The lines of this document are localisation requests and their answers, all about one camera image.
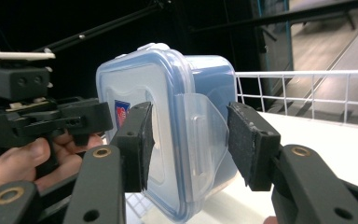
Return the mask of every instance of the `white wire shelf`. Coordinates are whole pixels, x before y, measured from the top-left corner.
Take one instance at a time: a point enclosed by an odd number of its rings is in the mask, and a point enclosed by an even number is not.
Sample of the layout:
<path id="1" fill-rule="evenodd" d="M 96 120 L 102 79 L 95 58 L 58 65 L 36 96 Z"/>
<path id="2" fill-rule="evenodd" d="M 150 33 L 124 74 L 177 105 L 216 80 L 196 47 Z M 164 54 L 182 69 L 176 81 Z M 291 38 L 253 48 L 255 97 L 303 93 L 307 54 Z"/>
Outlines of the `white wire shelf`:
<path id="1" fill-rule="evenodd" d="M 290 113 L 290 104 L 292 102 L 302 103 L 303 105 L 310 104 L 310 118 L 321 119 L 322 116 L 317 116 L 320 111 L 320 104 L 342 105 L 342 122 L 352 123 L 350 116 L 353 114 L 353 109 L 358 107 L 358 70 L 342 70 L 342 71 L 295 71 L 295 72 L 237 72 L 237 81 L 240 84 L 238 89 L 239 101 L 246 104 L 247 98 L 260 99 L 261 111 L 271 112 L 266 106 L 265 100 L 273 100 L 282 102 L 282 112 L 286 116 L 293 115 Z M 258 83 L 258 94 L 251 94 L 243 89 L 241 83 L 245 78 L 256 78 Z M 301 86 L 300 88 L 309 88 L 308 94 L 295 95 L 287 94 L 288 83 L 291 79 L 304 79 L 309 81 L 308 86 Z M 278 95 L 265 94 L 263 89 L 264 80 L 274 80 L 275 84 L 281 85 L 281 90 Z"/>

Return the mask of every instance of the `floor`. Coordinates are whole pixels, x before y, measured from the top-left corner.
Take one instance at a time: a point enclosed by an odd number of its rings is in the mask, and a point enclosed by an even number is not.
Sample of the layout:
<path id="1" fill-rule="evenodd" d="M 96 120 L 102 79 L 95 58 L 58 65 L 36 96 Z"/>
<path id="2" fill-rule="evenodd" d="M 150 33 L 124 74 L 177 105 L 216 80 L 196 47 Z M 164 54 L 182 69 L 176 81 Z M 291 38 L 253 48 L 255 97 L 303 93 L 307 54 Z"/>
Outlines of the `floor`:
<path id="1" fill-rule="evenodd" d="M 291 6 L 301 3 L 294 0 Z M 358 9 L 350 11 L 356 29 L 345 18 L 312 21 L 292 25 L 294 68 L 296 71 L 358 70 Z M 321 77 L 313 80 L 318 99 L 343 98 L 346 78 Z M 295 77 L 286 86 L 286 96 L 310 96 L 311 77 Z M 358 78 L 350 79 L 349 99 L 358 100 Z M 310 104 L 292 102 L 292 114 L 311 117 Z M 315 103 L 316 117 L 333 121 L 342 120 L 343 105 Z M 348 108 L 349 122 L 358 124 L 358 105 Z"/>

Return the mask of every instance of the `metal rod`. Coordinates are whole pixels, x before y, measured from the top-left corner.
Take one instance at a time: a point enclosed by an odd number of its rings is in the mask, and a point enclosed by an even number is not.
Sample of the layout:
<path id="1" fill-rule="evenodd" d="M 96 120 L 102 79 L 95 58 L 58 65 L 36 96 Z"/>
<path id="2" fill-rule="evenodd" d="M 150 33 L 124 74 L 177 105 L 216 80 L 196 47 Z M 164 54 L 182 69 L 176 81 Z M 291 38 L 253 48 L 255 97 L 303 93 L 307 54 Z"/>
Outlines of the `metal rod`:
<path id="1" fill-rule="evenodd" d="M 236 74 L 236 77 L 237 77 L 238 86 L 239 86 L 239 88 L 240 88 L 240 94 L 242 95 L 242 97 L 241 97 L 242 103 L 245 104 L 245 98 L 243 97 L 243 91 L 242 91 L 241 80 L 240 80 L 240 77 L 237 76 L 237 74 Z"/>
<path id="2" fill-rule="evenodd" d="M 286 95 L 286 83 L 284 81 L 284 75 L 282 75 L 282 87 L 283 87 L 283 97 L 284 97 L 284 115 L 287 116 L 287 95 Z"/>
<path id="3" fill-rule="evenodd" d="M 349 101 L 349 93 L 350 93 L 350 78 L 351 78 L 351 74 L 348 74 L 346 88 L 345 88 L 344 123 L 347 123 L 347 120 L 348 120 L 348 101 Z"/>
<path id="4" fill-rule="evenodd" d="M 266 108 L 264 107 L 263 88 L 261 87 L 260 77 L 258 77 L 257 80 L 258 80 L 258 89 L 260 90 L 261 108 L 263 109 L 263 112 L 266 112 Z"/>
<path id="5" fill-rule="evenodd" d="M 346 77 L 348 73 L 358 77 L 358 70 L 337 70 L 337 71 L 279 71 L 279 72 L 236 72 L 235 74 L 238 77 L 282 77 L 282 74 L 285 78 L 290 77 Z"/>
<path id="6" fill-rule="evenodd" d="M 343 1 L 335 1 L 334 3 L 330 4 L 322 4 L 317 7 L 310 7 L 306 9 L 301 10 L 292 10 L 292 11 L 286 11 L 282 13 L 278 13 L 274 16 L 267 16 L 267 17 L 261 17 L 257 19 L 251 19 L 251 20 L 244 20 L 244 21 L 236 21 L 231 22 L 227 24 L 221 24 L 221 25 L 215 25 L 210 26 L 206 28 L 200 28 L 200 29 L 192 29 L 190 30 L 190 33 L 200 34 L 200 33 L 206 33 L 206 32 L 216 32 L 216 31 L 225 31 L 236 27 L 243 27 L 243 26 L 261 26 L 261 25 L 268 25 L 272 23 L 277 22 L 285 22 L 285 21 L 293 21 L 298 19 L 306 19 L 309 17 L 314 16 L 320 16 L 323 14 L 328 14 L 332 12 L 340 12 L 340 11 L 346 11 L 353 8 L 358 7 L 358 0 L 343 0 Z"/>
<path id="7" fill-rule="evenodd" d="M 127 16 L 116 19 L 114 21 L 109 21 L 109 22 L 104 23 L 100 26 L 91 28 L 85 32 L 79 33 L 77 35 L 69 36 L 69 37 L 62 39 L 60 41 L 57 41 L 55 43 L 44 46 L 43 48 L 35 49 L 34 52 L 43 52 L 43 51 L 45 51 L 45 49 L 50 49 L 53 53 L 57 53 L 60 50 L 67 49 L 75 44 L 78 44 L 85 40 L 91 39 L 97 35 L 102 35 L 108 31 L 111 31 L 111 30 L 118 28 L 122 25 L 125 25 L 129 22 L 136 21 L 143 17 L 151 15 L 157 11 L 159 11 L 158 5 L 146 7 L 142 10 L 136 11 L 134 13 L 127 15 Z"/>
<path id="8" fill-rule="evenodd" d="M 271 100 L 284 100 L 284 97 L 281 96 L 267 96 L 267 95 L 251 95 L 251 94 L 238 94 L 238 96 L 241 97 L 247 97 L 247 98 L 261 98 L 263 97 L 263 99 L 271 99 Z M 301 101 L 301 102 L 309 102 L 312 101 L 310 99 L 306 99 L 306 98 L 298 98 L 298 97 L 286 97 L 286 100 L 289 101 Z M 348 104 L 348 105 L 358 105 L 358 101 L 348 101 L 346 102 L 345 100 L 324 100 L 324 99 L 314 99 L 314 102 L 319 102 L 319 103 L 332 103 L 332 104 Z"/>
<path id="9" fill-rule="evenodd" d="M 312 96 L 312 118 L 315 119 L 315 87 L 314 87 L 315 75 L 312 75 L 311 96 Z"/>

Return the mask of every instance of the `blue lid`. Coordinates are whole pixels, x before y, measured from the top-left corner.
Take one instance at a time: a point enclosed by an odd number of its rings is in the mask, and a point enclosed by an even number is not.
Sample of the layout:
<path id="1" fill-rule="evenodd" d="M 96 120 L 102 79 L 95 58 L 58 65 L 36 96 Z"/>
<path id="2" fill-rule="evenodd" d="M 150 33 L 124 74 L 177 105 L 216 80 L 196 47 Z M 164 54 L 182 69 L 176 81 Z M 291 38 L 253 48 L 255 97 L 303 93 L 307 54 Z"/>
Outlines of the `blue lid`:
<path id="1" fill-rule="evenodd" d="M 231 81 L 225 82 L 230 83 L 226 88 L 229 86 L 232 97 L 217 94 L 215 98 L 224 97 L 227 103 L 232 98 L 235 101 L 232 66 L 221 57 L 212 57 L 219 58 L 218 67 L 226 69 L 224 74 L 214 69 L 221 80 L 227 77 L 227 70 L 231 73 Z M 208 68 L 195 68 L 195 64 L 200 64 L 196 59 L 190 61 L 165 44 L 150 44 L 103 63 L 96 77 L 98 96 L 102 102 L 108 102 L 114 120 L 115 127 L 107 133 L 108 139 L 120 127 L 131 106 L 145 101 L 153 104 L 156 144 L 145 195 L 177 222 L 187 221 L 199 212 L 216 187 L 216 173 L 227 157 L 225 117 L 207 95 L 196 92 L 193 73 L 198 69 L 201 74 Z M 233 167 L 219 182 L 227 182 L 235 175 Z"/>

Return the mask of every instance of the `plastic food container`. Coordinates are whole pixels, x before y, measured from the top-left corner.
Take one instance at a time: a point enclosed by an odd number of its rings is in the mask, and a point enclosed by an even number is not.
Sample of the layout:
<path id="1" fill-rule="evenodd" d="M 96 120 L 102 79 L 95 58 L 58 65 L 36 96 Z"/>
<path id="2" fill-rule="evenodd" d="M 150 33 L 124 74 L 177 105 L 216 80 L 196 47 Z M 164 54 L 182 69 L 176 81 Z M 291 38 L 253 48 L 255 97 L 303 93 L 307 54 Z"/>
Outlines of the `plastic food container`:
<path id="1" fill-rule="evenodd" d="M 226 59 L 149 44 L 103 63 L 96 78 L 99 99 L 108 102 L 114 121 L 108 140 L 132 105 L 153 104 L 156 144 L 145 195 L 169 219 L 189 220 L 235 176 L 226 106 L 236 101 L 236 79 Z"/>

